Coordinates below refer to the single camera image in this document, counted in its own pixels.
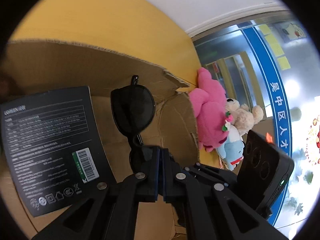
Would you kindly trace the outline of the beige teddy bear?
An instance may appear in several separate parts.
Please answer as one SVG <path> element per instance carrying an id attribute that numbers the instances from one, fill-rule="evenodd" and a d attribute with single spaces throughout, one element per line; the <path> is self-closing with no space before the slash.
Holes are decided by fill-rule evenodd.
<path id="1" fill-rule="evenodd" d="M 233 98 L 227 99 L 226 111 L 229 111 L 233 116 L 232 125 L 238 130 L 241 137 L 264 118 L 264 111 L 259 105 L 250 110 L 246 104 L 240 105 Z"/>

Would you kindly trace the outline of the black sunglasses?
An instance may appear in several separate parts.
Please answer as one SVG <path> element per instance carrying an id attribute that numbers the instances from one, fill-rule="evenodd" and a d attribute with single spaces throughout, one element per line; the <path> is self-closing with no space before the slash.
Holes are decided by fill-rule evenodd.
<path id="1" fill-rule="evenodd" d="M 140 135 L 155 116 L 156 104 L 151 92 L 138 83 L 139 76 L 133 75 L 128 86 L 111 92 L 111 109 L 118 131 L 127 137 L 131 151 L 129 162 L 134 173 L 138 173 L 152 158 L 144 153 L 144 142 Z"/>

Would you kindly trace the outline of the black product box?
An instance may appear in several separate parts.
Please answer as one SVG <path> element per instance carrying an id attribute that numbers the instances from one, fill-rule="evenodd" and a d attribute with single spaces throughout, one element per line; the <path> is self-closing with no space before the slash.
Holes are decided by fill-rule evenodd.
<path id="1" fill-rule="evenodd" d="M 87 86 L 1 104 L 1 136 L 16 189 L 34 217 L 74 204 L 99 183 L 116 183 Z"/>

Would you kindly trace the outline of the light blue plush toy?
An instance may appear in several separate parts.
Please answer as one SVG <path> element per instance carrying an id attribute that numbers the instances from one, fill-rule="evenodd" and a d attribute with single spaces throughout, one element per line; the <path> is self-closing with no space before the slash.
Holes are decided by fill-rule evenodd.
<path id="1" fill-rule="evenodd" d="M 244 142 L 238 130 L 236 127 L 231 125 L 227 140 L 220 147 L 218 147 L 216 151 L 224 166 L 228 170 L 233 171 L 244 158 L 244 147 Z"/>

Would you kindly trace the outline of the brown cardboard box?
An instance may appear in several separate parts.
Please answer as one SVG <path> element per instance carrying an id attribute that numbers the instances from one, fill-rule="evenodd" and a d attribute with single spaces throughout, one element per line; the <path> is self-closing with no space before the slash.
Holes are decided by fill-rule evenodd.
<path id="1" fill-rule="evenodd" d="M 43 93 L 48 90 L 88 86 L 102 145 L 117 182 L 132 173 L 130 147 L 118 131 L 111 113 L 110 93 L 130 84 L 133 75 L 152 93 L 156 114 L 142 132 L 147 145 L 168 148 L 183 167 L 199 161 L 196 120 L 188 95 L 180 88 L 189 87 L 161 66 L 86 44 L 62 41 L 10 42 L 1 60 L 1 77 L 9 76 L 14 96 Z M 9 174 L 4 154 L 1 156 L 1 197 L 23 234 L 31 239 L 62 214 L 62 210 L 33 218 Z M 163 202 L 141 203 L 135 239 L 187 239 L 186 229 L 178 224 L 173 207 Z"/>

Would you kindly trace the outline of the pink plush toy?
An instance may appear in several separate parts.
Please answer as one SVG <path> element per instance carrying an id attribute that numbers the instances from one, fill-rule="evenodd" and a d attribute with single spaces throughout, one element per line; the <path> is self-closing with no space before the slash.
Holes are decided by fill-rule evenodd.
<path id="1" fill-rule="evenodd" d="M 233 117 L 226 111 L 225 89 L 209 70 L 198 69 L 197 81 L 198 87 L 188 95 L 197 121 L 199 149 L 211 152 L 226 142 Z"/>

